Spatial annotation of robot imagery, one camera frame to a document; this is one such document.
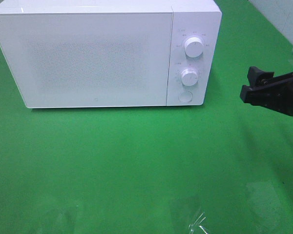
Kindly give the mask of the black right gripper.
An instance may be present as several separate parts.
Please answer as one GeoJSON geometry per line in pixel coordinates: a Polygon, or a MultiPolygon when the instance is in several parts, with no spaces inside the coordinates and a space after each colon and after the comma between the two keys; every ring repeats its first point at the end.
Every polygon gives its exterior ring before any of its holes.
{"type": "Polygon", "coordinates": [[[274,72],[251,66],[247,78],[250,86],[243,85],[240,92],[244,103],[293,117],[293,72],[275,77],[274,72]],[[262,87],[276,82],[280,83],[276,89],[262,87]]]}

